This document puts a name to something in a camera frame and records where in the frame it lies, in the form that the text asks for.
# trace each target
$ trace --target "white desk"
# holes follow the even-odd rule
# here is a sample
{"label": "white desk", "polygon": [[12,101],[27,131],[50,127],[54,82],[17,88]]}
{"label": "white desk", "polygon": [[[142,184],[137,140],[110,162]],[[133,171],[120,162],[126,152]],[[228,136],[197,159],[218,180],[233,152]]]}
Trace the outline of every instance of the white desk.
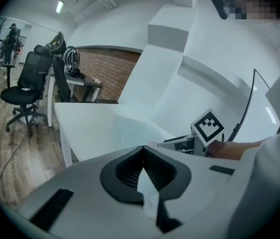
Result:
{"label": "white desk", "polygon": [[[93,93],[93,96],[92,96],[92,99],[91,99],[92,102],[95,101],[95,99],[98,96],[99,90],[102,87],[101,85],[99,85],[97,83],[94,83],[93,80],[89,76],[86,76],[84,81],[80,80],[80,79],[77,79],[77,78],[70,77],[70,76],[66,76],[66,80],[69,84],[72,84],[71,97],[74,94],[75,85],[80,85],[80,86],[86,86],[87,87],[87,90],[86,90],[86,93],[85,93],[83,99],[87,98],[88,93],[90,91],[90,88],[94,88],[94,93]],[[54,75],[53,69],[51,69],[49,71],[49,74],[48,74],[48,78],[47,78],[47,81],[46,81],[46,89],[45,89],[45,96],[48,96],[48,100],[47,100],[48,126],[52,126],[52,119],[51,119],[52,92],[53,92],[54,85],[55,85],[55,75]]]}
{"label": "white desk", "polygon": [[66,167],[79,161],[174,136],[126,105],[56,103]]}

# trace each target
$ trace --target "black cable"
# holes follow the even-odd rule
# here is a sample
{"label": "black cable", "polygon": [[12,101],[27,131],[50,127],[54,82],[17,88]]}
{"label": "black cable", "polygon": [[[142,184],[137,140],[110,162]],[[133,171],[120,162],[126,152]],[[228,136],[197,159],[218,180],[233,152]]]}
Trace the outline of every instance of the black cable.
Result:
{"label": "black cable", "polygon": [[17,147],[17,149],[14,151],[14,153],[11,155],[11,157],[9,158],[9,160],[7,161],[7,163],[4,165],[2,171],[1,171],[1,174],[0,174],[0,180],[2,179],[2,175],[4,174],[4,171],[8,165],[8,163],[12,160],[12,158],[15,156],[16,152],[18,151],[18,149],[20,148],[22,142],[25,140],[26,136],[28,136],[28,134],[25,134],[25,136],[23,137],[23,139],[21,140],[19,146]]}

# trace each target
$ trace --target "black office chair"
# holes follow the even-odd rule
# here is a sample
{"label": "black office chair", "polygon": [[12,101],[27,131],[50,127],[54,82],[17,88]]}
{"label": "black office chair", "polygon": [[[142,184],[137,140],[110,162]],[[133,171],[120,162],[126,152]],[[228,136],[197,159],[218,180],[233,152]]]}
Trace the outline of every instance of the black office chair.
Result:
{"label": "black office chair", "polygon": [[37,112],[38,106],[34,103],[42,99],[42,92],[44,90],[44,83],[48,74],[49,67],[53,63],[51,56],[42,55],[33,51],[29,52],[24,67],[21,71],[20,77],[17,82],[17,86],[7,88],[2,91],[0,98],[5,102],[12,105],[19,105],[20,108],[14,108],[13,114],[20,112],[14,118],[12,118],[6,125],[6,132],[9,132],[9,125],[25,117],[26,124],[28,127],[28,136],[32,136],[32,121],[28,121],[28,116],[32,115],[35,117],[44,117],[47,120],[45,114]]}
{"label": "black office chair", "polygon": [[82,101],[79,102],[75,96],[71,99],[70,88],[66,80],[66,75],[64,71],[65,64],[59,57],[54,57],[53,69],[55,74],[55,80],[58,87],[60,99],[64,103],[96,103],[96,104],[118,104],[116,100],[105,100],[105,99],[96,99],[94,102]]}

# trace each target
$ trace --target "ceiling light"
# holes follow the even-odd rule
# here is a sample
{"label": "ceiling light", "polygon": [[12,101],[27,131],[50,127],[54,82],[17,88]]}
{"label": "ceiling light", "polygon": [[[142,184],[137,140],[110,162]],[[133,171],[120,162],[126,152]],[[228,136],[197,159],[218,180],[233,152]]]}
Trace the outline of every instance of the ceiling light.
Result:
{"label": "ceiling light", "polygon": [[57,13],[60,13],[60,11],[61,11],[63,5],[64,5],[64,3],[61,2],[61,1],[59,1],[58,6],[57,6],[57,9],[56,9],[56,12],[57,12]]}
{"label": "ceiling light", "polygon": [[272,111],[270,110],[270,108],[269,108],[269,107],[266,107],[266,110],[267,110],[267,112],[268,112],[268,114],[269,114],[269,116],[270,116],[270,118],[271,118],[273,124],[276,124],[276,125],[277,125],[276,118],[275,118],[275,116],[273,115],[273,113],[272,113]]}

